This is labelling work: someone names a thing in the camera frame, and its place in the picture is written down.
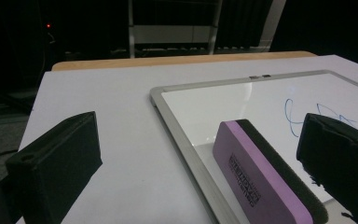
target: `whiteboard eraser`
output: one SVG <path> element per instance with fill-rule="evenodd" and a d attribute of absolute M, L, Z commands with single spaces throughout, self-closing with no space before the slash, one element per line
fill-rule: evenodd
<path fill-rule="evenodd" d="M 315 184 L 323 185 L 358 223 L 358 130 L 338 119 L 309 113 L 296 156 Z"/>
<path fill-rule="evenodd" d="M 323 204 L 249 120 L 221 122 L 213 156 L 251 223 L 327 222 Z"/>
<path fill-rule="evenodd" d="M 94 112 L 73 116 L 7 162 L 15 201 L 26 223 L 61 223 L 102 165 Z"/>

